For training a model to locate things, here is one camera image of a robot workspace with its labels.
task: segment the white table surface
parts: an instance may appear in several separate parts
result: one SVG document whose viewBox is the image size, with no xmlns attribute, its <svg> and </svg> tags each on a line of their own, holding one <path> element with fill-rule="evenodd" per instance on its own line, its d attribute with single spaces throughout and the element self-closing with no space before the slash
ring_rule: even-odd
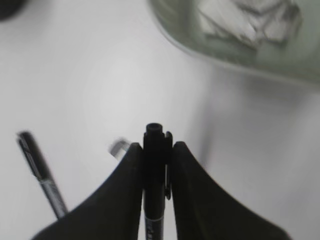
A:
<svg viewBox="0 0 320 240">
<path fill-rule="evenodd" d="M 141 143 L 150 122 L 294 239 L 319 239 L 320 95 L 185 54 L 145 1 L 31 0 L 1 22 L 0 110 L 0 239 L 56 220 L 17 132 L 34 134 L 72 210 L 117 166 L 110 144 Z M 165 219 L 164 239 L 176 239 L 172 202 Z"/>
</svg>

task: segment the dark object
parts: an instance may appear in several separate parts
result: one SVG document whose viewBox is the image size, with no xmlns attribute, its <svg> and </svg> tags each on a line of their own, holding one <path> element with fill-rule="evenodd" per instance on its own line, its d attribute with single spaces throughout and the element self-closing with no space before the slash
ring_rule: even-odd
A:
<svg viewBox="0 0 320 240">
<path fill-rule="evenodd" d="M 42 156 L 36 141 L 29 132 L 18 134 L 18 143 L 28 162 L 32 174 L 37 178 L 44 194 L 58 219 L 67 214 L 67 207 L 59 193 L 46 161 Z"/>
<path fill-rule="evenodd" d="M 144 149 L 132 143 L 111 176 L 34 240 L 136 240 L 144 189 L 146 239 L 163 237 L 164 199 L 173 194 L 179 240 L 290 240 L 285 231 L 226 193 L 184 142 L 151 123 Z"/>
<path fill-rule="evenodd" d="M 27 0 L 0 0 L 0 21 L 15 15 Z"/>
</svg>

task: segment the black marker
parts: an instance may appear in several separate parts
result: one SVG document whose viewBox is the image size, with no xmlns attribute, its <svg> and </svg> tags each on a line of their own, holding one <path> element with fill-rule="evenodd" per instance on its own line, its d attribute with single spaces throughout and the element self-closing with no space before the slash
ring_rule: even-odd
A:
<svg viewBox="0 0 320 240">
<path fill-rule="evenodd" d="M 55 181 L 50 174 L 50 170 L 46 164 L 46 161 L 36 144 L 36 141 L 27 131 L 19 133 L 17 141 L 24 153 L 33 175 L 39 181 L 44 194 L 49 200 L 56 217 L 61 219 L 67 214 L 68 210 L 59 193 Z"/>
</svg>

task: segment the transparent container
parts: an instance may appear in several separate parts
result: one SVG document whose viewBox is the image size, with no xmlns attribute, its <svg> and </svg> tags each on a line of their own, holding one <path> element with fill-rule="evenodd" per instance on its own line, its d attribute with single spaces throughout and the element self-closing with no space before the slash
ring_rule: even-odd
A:
<svg viewBox="0 0 320 240">
<path fill-rule="evenodd" d="M 187 52 L 208 56 L 224 66 L 300 83 L 320 82 L 320 0 L 295 0 L 303 22 L 286 44 L 264 42 L 258 50 L 236 39 L 207 38 L 201 32 L 199 0 L 149 0 L 164 35 Z"/>
</svg>

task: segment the black pen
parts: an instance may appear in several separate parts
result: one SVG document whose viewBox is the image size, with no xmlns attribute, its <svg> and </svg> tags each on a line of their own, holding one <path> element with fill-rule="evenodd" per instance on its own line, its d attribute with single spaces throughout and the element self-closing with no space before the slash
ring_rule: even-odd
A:
<svg viewBox="0 0 320 240">
<path fill-rule="evenodd" d="M 33 175 L 37 178 L 49 203 L 58 219 L 67 214 L 67 207 L 59 193 L 50 170 L 42 156 L 36 141 L 31 133 L 24 131 L 18 134 L 17 139 L 21 150 L 31 168 Z"/>
</svg>

